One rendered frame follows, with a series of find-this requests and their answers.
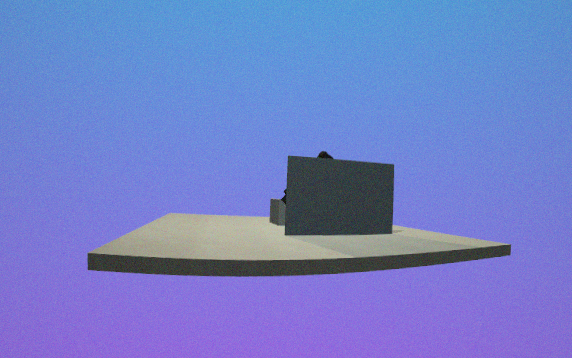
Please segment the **dark grey flat panel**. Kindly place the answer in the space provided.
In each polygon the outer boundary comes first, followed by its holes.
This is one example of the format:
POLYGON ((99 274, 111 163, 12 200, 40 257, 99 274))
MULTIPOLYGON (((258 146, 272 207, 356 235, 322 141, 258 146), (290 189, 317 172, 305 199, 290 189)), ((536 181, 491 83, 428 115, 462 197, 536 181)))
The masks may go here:
POLYGON ((285 235, 392 234, 394 164, 288 155, 285 235))

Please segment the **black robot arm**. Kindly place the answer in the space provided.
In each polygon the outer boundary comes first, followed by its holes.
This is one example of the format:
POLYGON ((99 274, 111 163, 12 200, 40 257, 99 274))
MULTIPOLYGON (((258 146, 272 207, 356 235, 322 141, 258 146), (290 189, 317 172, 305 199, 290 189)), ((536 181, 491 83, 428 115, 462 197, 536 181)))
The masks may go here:
MULTIPOLYGON (((317 158, 331 158, 334 159, 333 156, 329 155, 327 151, 321 151, 317 158)), ((286 195, 281 199, 286 204, 286 195)))

